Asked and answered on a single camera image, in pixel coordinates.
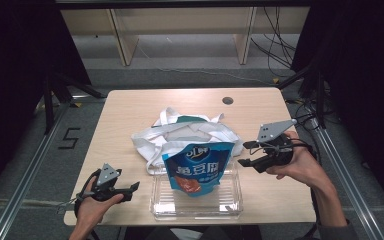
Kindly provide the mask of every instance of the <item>snack bag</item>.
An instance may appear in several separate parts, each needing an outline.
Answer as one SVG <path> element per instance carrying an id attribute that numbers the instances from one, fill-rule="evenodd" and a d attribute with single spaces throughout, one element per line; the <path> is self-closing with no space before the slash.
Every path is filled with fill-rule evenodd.
<path id="1" fill-rule="evenodd" d="M 163 155 L 172 189 L 198 197 L 213 191 L 230 160 L 234 143 L 189 144 L 179 153 Z"/>

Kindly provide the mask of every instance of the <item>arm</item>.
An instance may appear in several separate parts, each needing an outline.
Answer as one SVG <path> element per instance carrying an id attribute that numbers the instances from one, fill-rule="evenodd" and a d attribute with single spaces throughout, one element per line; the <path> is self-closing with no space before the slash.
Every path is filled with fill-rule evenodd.
<path id="1" fill-rule="evenodd" d="M 86 187 L 87 191 L 92 189 L 92 183 L 95 179 L 96 177 L 93 177 L 89 181 Z M 102 221 L 102 218 L 108 209 L 112 205 L 119 203 L 121 199 L 123 199 L 123 194 L 115 195 L 105 202 L 96 201 L 91 197 L 85 198 L 77 213 L 76 226 L 70 235 L 70 240 L 86 239 L 92 232 L 93 228 Z"/>
<path id="2" fill-rule="evenodd" d="M 291 139 L 298 139 L 298 135 L 295 132 L 285 132 L 285 134 Z M 342 231 L 349 231 L 348 233 L 352 234 L 351 236 L 356 237 L 354 229 L 348 224 L 342 211 L 342 205 L 335 186 L 307 148 L 295 147 L 294 155 L 288 165 L 273 166 L 268 168 L 266 172 L 277 175 L 279 180 L 289 176 L 313 189 L 320 215 L 320 222 L 318 224 L 321 235 L 324 234 L 323 230 L 331 231 L 334 229 L 341 231 L 342 229 Z"/>

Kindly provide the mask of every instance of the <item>white bag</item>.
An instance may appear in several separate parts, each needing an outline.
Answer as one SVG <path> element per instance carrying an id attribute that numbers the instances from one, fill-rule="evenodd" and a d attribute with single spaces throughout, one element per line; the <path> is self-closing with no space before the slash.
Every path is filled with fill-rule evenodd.
<path id="1" fill-rule="evenodd" d="M 238 156 L 243 142 L 230 128 L 219 123 L 223 117 L 220 114 L 210 120 L 204 115 L 180 115 L 168 107 L 152 127 L 134 133 L 131 138 L 137 151 L 147 160 L 146 170 L 151 175 L 159 173 L 152 166 L 163 165 L 162 156 L 173 156 L 192 143 L 231 142 L 235 144 L 232 156 Z"/>

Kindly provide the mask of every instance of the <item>clear plastic tray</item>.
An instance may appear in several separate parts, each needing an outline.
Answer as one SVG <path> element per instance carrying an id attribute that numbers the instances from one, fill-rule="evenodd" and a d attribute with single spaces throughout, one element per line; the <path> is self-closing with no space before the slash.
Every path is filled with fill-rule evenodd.
<path id="1" fill-rule="evenodd" d="M 167 174 L 155 175 L 150 210 L 156 220 L 238 219 L 242 210 L 242 194 L 236 164 L 231 161 L 220 179 L 220 185 L 200 197 L 171 189 Z"/>

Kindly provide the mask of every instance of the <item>table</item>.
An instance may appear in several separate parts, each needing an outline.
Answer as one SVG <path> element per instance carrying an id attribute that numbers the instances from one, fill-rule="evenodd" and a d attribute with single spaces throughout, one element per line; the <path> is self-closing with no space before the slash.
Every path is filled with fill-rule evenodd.
<path id="1" fill-rule="evenodd" d="M 230 97 L 233 103 L 224 104 Z M 290 178 L 258 174 L 253 168 L 238 167 L 244 210 L 239 219 L 178 219 L 157 221 L 149 210 L 153 176 L 145 169 L 146 160 L 136 151 L 130 136 L 151 126 L 166 107 L 181 114 L 204 114 L 210 118 L 225 114 L 222 123 L 244 141 L 255 140 L 261 123 L 287 120 L 290 115 L 276 88 L 210 88 L 117 90 L 108 95 L 89 146 L 73 195 L 80 192 L 86 179 L 103 163 L 123 169 L 115 187 L 125 188 L 140 181 L 130 202 L 113 206 L 101 224 L 118 226 L 262 224 L 279 222 L 314 222 L 310 189 Z M 244 150 L 239 158 L 250 157 Z M 64 217 L 75 225 L 73 211 Z"/>

